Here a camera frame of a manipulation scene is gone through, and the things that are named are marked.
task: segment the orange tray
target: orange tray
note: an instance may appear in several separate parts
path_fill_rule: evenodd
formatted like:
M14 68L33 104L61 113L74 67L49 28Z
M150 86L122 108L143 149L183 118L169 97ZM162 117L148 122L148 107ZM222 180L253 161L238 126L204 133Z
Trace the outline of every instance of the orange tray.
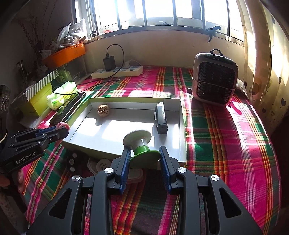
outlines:
M84 44L79 43L52 54L51 56L42 60L42 64L47 66L49 69L54 70L77 57L83 56L85 53Z

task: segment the window sill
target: window sill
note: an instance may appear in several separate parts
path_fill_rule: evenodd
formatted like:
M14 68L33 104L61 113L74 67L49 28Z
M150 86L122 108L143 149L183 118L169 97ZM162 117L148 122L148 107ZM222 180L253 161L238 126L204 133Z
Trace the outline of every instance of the window sill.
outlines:
M176 31L194 32L194 33L200 33L200 34L206 34L206 35L209 35L209 32L210 32L209 30L193 28L193 27L186 27L186 26L170 26L170 25L140 26L140 27L132 27L132 28L128 28L128 29L122 29L122 30L117 30L117 31L113 31L110 33L102 34L102 35L90 38L88 40L88 42L86 42L85 44L94 42L94 41L99 40L101 38L107 38L107 37L116 36L116 35L125 34L125 33L141 32L141 31L148 31L148 30L176 30ZM244 46L243 41L236 39L236 38L233 38L233 37L229 37L229 36L224 35L222 33L216 32L213 34L213 37L222 38L222 39L225 39L227 41Z

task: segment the white power strip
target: white power strip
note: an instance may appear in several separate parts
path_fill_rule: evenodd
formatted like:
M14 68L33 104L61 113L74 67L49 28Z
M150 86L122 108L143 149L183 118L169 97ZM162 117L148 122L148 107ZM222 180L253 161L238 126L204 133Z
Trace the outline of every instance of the white power strip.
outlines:
M116 67L114 70L106 71L105 69L99 69L91 74L92 79L108 78L109 76L115 74L120 67ZM142 66L131 66L127 69L121 69L117 74L112 77L137 77L143 74Z

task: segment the plaid tablecloth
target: plaid tablecloth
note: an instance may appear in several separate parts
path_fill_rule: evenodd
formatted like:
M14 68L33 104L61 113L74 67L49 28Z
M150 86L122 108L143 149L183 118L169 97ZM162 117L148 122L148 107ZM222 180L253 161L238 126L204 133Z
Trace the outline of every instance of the plaid tablecloth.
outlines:
M202 176L219 175L267 234L277 222L281 188L276 156L263 124L241 92L235 92L226 108L194 100L186 93L192 85L191 77L191 69L145 67L139 77L125 77L89 89L90 97L181 99L186 168ZM84 90L94 83L79 88ZM40 128L49 126L53 114L47 116ZM62 146L50 145L42 158L24 168L29 223L71 177L66 169L65 151ZM175 234L178 198L167 194L160 171L145 170L142 182L128 185L122 196L111 199L115 234Z

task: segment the metal bolt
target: metal bolt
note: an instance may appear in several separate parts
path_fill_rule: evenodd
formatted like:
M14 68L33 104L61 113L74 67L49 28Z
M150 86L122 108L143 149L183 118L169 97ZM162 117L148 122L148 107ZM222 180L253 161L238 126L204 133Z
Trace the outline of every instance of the metal bolt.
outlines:
M185 173L186 171L187 171L187 169L184 168L184 167L179 167L178 168L178 172L180 172L180 173Z
M217 175L211 175L211 179L214 181L218 181L219 177Z
M79 175L74 175L72 177L72 181L79 181L80 180L80 176Z
M113 172L113 169L108 167L104 170L105 173L110 174L111 172Z

